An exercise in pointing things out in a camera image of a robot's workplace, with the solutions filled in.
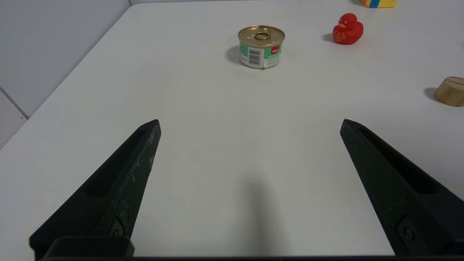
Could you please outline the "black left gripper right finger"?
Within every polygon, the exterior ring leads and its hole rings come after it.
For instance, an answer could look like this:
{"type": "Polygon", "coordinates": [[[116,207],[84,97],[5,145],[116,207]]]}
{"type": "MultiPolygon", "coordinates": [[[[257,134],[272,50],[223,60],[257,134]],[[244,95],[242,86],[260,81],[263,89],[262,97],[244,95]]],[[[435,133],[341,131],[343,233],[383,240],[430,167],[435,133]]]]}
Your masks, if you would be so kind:
{"type": "Polygon", "coordinates": [[[366,126],[345,119],[340,134],[396,255],[463,255],[463,200],[366,126]]]}

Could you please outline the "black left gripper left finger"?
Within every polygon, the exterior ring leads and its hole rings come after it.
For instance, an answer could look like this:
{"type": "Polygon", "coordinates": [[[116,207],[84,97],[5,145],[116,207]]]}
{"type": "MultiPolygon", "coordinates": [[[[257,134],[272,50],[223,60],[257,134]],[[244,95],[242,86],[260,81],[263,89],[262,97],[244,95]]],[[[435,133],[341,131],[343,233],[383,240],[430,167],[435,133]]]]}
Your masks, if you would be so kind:
{"type": "Polygon", "coordinates": [[[160,138],[158,120],[138,127],[30,236],[34,258],[132,257],[131,236],[160,138]]]}

